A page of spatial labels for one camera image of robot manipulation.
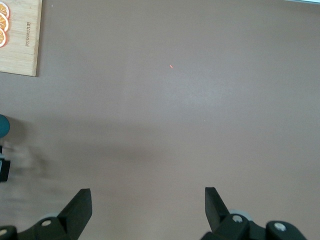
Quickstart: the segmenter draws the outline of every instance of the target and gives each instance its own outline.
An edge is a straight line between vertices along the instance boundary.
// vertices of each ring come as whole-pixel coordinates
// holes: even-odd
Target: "wooden cutting board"
[[[0,72],[36,76],[42,0],[0,0],[9,8]]]

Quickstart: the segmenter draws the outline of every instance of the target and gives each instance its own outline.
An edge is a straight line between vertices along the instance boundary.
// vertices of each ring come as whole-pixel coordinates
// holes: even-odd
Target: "orange slice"
[[[5,31],[0,28],[0,48],[7,43],[7,35]]]
[[[6,32],[8,28],[9,28],[9,21],[7,17],[0,12],[0,29]]]
[[[2,1],[0,1],[0,13],[6,16],[7,19],[10,17],[9,7]]]

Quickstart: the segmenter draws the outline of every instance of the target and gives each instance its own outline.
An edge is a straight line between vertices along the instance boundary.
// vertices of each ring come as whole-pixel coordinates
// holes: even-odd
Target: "black object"
[[[205,214],[212,232],[201,240],[307,240],[288,222],[270,221],[263,228],[240,214],[230,214],[214,187],[205,188]]]
[[[92,215],[90,189],[81,189],[57,217],[47,217],[17,233],[14,226],[0,226],[0,240],[77,240]]]
[[[0,154],[2,154],[2,146],[1,145],[0,145]],[[6,182],[8,180],[10,164],[11,164],[10,161],[5,160],[0,155],[0,183]]]

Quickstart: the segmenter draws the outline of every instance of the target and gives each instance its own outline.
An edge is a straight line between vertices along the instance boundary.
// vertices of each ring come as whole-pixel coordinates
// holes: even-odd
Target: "screw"
[[[274,227],[275,227],[277,230],[281,231],[281,232],[285,232],[285,231],[287,230],[286,226],[283,225],[283,224],[280,223],[280,222],[276,222],[276,223],[274,224]]]
[[[7,229],[2,229],[2,230],[0,231],[0,236],[5,235],[7,232],[8,232]]]
[[[46,220],[41,224],[41,226],[46,227],[46,226],[49,226],[50,224],[51,224],[51,220]]]
[[[242,223],[243,222],[242,217],[240,217],[239,215],[234,215],[232,217],[232,220],[235,221],[236,223]]]

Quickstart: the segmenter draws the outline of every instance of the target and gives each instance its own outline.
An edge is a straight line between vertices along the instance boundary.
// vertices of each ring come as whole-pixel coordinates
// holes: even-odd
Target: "blue ball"
[[[0,114],[0,138],[8,134],[10,130],[10,123],[8,119]]]

